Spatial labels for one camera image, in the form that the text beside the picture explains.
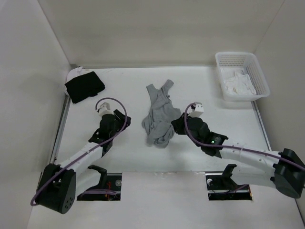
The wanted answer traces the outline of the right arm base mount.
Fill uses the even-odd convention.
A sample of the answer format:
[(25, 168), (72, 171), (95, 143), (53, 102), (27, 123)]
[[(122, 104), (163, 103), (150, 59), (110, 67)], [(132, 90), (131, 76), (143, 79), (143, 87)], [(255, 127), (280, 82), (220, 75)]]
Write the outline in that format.
[(205, 173), (208, 199), (210, 201), (250, 200), (252, 194), (249, 185), (238, 185), (232, 179), (235, 164), (228, 164), (224, 171)]

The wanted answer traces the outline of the grey tank top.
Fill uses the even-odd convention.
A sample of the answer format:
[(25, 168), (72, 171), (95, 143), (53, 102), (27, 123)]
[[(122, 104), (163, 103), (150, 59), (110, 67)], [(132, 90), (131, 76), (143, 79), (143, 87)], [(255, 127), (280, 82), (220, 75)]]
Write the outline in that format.
[(151, 106), (148, 115), (142, 120), (142, 127), (147, 134), (146, 143), (150, 146), (166, 148), (175, 134), (172, 121), (181, 117), (182, 112), (170, 100), (169, 90), (173, 85), (172, 80), (167, 80), (160, 89), (153, 84), (146, 87)]

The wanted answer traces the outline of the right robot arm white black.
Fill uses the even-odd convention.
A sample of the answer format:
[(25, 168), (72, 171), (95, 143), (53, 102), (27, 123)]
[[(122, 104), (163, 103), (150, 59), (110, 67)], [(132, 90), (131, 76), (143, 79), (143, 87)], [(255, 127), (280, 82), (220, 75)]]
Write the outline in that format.
[(225, 146), (227, 136), (212, 132), (201, 118), (187, 114), (172, 121), (172, 125), (175, 133), (187, 135), (207, 155), (248, 165), (247, 168), (227, 165), (221, 176), (225, 188), (254, 184), (275, 188), (290, 198), (301, 197), (305, 188), (305, 164), (295, 151), (288, 148), (259, 151), (239, 144)]

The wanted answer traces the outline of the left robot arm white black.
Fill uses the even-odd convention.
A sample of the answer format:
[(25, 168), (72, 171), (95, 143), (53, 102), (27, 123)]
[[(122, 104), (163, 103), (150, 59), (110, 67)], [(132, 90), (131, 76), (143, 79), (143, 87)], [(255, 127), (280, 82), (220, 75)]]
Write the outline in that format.
[(131, 118), (119, 110), (102, 115), (99, 128), (76, 154), (59, 164), (48, 164), (31, 206), (41, 205), (61, 214), (76, 200), (118, 199), (121, 189), (107, 170), (94, 164), (109, 152), (114, 138), (129, 127)]

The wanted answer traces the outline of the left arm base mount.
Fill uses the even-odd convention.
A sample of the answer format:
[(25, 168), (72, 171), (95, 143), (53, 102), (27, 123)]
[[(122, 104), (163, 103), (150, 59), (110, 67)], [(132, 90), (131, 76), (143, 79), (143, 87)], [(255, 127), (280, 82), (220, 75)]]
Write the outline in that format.
[(77, 183), (78, 201), (120, 201), (122, 174), (108, 173), (105, 168), (91, 165)]

